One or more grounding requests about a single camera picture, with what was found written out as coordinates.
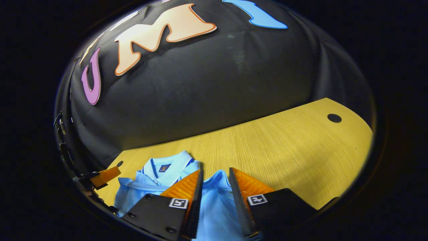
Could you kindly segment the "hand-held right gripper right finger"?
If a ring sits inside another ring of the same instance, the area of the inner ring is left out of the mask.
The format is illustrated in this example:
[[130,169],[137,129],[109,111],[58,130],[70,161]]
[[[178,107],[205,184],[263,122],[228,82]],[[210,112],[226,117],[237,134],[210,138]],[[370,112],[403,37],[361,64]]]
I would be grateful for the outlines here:
[[278,237],[317,214],[289,188],[274,190],[237,168],[229,169],[229,182],[244,237]]

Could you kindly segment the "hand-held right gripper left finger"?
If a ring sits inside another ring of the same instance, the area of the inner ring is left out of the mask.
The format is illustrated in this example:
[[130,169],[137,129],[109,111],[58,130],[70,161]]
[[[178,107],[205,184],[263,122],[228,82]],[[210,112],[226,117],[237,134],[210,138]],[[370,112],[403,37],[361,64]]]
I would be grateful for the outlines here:
[[197,237],[202,201],[203,169],[173,184],[160,195],[146,194],[123,220],[161,241],[190,241]]

